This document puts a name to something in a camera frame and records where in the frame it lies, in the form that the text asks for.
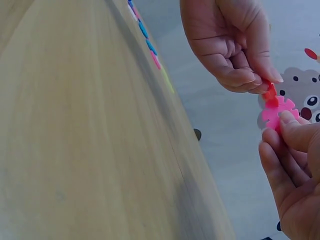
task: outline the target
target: light wood surface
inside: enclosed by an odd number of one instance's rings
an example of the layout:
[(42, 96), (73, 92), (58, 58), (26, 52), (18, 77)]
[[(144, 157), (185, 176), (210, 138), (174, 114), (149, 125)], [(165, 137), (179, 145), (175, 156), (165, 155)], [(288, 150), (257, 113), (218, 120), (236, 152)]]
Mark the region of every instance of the light wood surface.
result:
[(0, 1), (0, 239), (233, 240), (124, 0)]

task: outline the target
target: fingernail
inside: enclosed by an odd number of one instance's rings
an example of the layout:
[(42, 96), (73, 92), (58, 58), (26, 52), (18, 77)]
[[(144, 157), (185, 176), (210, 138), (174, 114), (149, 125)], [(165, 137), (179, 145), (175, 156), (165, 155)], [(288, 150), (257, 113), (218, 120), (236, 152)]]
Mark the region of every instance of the fingernail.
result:
[(297, 122), (297, 120), (295, 119), (295, 117), (291, 114), (291, 112), (289, 111), (283, 111), (280, 114), (280, 120), (283, 124), (290, 124), (293, 122)]
[(271, 68), (271, 73), (273, 76), (273, 80), (277, 83), (283, 83), (284, 79), (282, 78), (281, 74), (273, 67)]

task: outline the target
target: colorful toy pieces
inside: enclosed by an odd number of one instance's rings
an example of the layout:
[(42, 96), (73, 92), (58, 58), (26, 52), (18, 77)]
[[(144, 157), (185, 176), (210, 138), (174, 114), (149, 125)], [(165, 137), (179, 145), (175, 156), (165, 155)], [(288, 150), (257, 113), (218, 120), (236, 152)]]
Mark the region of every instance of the colorful toy pieces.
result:
[(262, 94), (265, 101), (265, 109), (262, 111), (262, 120), (266, 122), (266, 127), (276, 130), (280, 134), (279, 114), (289, 111), (295, 119), (299, 118), (299, 111), (295, 109), (295, 104), (290, 99), (285, 101), (284, 96), (277, 96), (275, 85), (268, 81), (268, 92)]

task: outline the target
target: plastic building block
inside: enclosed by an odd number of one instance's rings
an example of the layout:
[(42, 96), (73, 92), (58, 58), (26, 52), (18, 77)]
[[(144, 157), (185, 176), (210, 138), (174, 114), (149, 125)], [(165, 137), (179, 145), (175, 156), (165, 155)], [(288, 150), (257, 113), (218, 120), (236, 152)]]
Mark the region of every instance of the plastic building block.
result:
[(279, 107), (279, 101), (277, 98), (277, 90), (276, 87), (273, 83), (271, 83), (270, 81), (268, 82), (268, 91), (264, 94), (262, 94), (262, 99), (265, 101), (265, 103), (269, 106), (269, 107)]
[(150, 49), (150, 51), (152, 51), (154, 53), (154, 55), (157, 56), (158, 55), (157, 51), (156, 51), (155, 47), (152, 45), (152, 43), (150, 42), (150, 40), (146, 39), (145, 42), (148, 45), (148, 48)]
[(150, 51), (150, 54), (151, 54), (151, 56), (152, 56), (152, 59), (153, 59), (153, 61), (154, 61), (154, 64), (155, 64), (156, 67), (160, 70), (160, 69), (161, 69), (161, 64), (160, 64), (160, 62), (158, 61), (157, 56), (154, 54), (153, 51)]
[(285, 101), (284, 96), (276, 97), (279, 102), (278, 107), (270, 107), (266, 105), (266, 108), (262, 111), (262, 120), (266, 123), (267, 128), (271, 128), (280, 133), (280, 119), (279, 114), (283, 111), (289, 111), (293, 114), (295, 119), (299, 119), (299, 111), (295, 108), (295, 104), (292, 100), (287, 99)]
[(128, 8), (129, 8), (129, 12), (131, 13), (133, 19), (138, 22), (138, 18), (137, 18), (137, 16), (135, 15), (134, 11), (132, 10), (132, 8), (130, 7), (129, 4), (128, 4)]
[(149, 35), (148, 35), (148, 33), (147, 33), (147, 30), (146, 30), (144, 24), (142, 23), (142, 21), (141, 21), (140, 19), (139, 19), (138, 21), (139, 21), (139, 28), (140, 28), (142, 34), (144, 35), (144, 37), (145, 37), (146, 39), (148, 39), (148, 38), (149, 38)]

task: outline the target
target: cartoon bear print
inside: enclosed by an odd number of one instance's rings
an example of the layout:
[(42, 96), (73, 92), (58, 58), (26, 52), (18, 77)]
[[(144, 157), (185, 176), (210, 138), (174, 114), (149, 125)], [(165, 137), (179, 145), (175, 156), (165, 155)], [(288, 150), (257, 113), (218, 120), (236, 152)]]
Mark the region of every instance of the cartoon bear print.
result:
[[(275, 85), (278, 95), (291, 99), (304, 119), (312, 123), (320, 122), (320, 73), (315, 70), (303, 71), (290, 67), (281, 76), (284, 82)], [(260, 95), (258, 103), (263, 109), (265, 103)], [(259, 114), (257, 123), (260, 129), (265, 127), (262, 113)]]

